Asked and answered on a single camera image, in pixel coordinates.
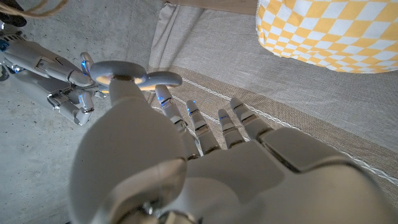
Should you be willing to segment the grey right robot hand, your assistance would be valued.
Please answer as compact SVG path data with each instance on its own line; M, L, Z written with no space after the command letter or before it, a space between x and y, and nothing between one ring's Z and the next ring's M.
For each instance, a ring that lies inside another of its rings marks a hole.
M81 68L36 42L22 32L1 32L1 81L10 79L39 105L58 111L83 126L94 112L92 97L104 98L102 88L90 77L94 64L83 52Z

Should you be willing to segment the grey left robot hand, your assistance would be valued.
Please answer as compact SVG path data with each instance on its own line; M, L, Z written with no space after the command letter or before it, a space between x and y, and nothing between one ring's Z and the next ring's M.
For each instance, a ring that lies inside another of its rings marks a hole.
M267 130L187 159L174 124L129 77L84 135L70 176L73 223L396 223L371 176L297 131Z

